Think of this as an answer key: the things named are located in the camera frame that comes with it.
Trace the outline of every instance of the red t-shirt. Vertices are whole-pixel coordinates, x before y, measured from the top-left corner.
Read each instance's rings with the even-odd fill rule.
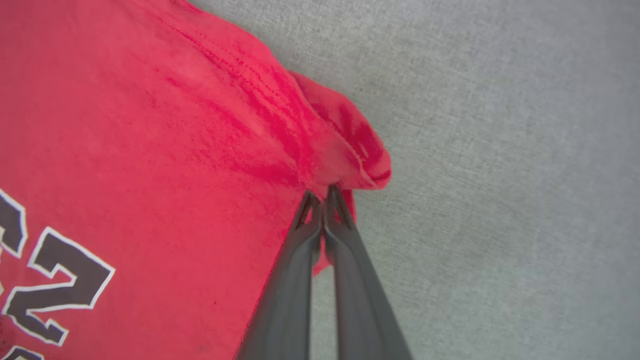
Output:
[[[345,97],[184,0],[3,0],[0,46],[0,359],[230,359],[304,190],[390,179]]]

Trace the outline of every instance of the printed number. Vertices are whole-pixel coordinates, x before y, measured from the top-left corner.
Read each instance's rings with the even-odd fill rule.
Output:
[[[39,286],[16,286],[9,294],[3,314],[28,334],[62,346],[68,330],[33,314],[62,309],[93,309],[115,269],[84,247],[47,227],[29,260],[29,267],[50,279],[62,271],[71,281]]]
[[[44,356],[23,347],[14,346],[0,360],[44,360]]]
[[[0,189],[0,245],[16,258],[22,256],[27,240],[24,206]]]

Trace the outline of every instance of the gray fabric surface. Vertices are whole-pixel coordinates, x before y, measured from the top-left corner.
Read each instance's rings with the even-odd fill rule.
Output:
[[[391,153],[359,226],[416,359],[640,359],[640,3],[194,0]],[[335,359],[332,273],[314,359]]]

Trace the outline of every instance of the t-shirt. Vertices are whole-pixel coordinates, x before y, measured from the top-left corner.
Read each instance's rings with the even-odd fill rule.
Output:
[[[305,189],[390,179],[350,101],[185,0],[2,0],[0,46],[0,359],[231,359]]]

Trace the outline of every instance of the gray background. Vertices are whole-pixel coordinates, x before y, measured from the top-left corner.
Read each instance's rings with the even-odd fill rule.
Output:
[[[640,359],[639,1],[193,2],[382,137],[359,224],[416,360]]]

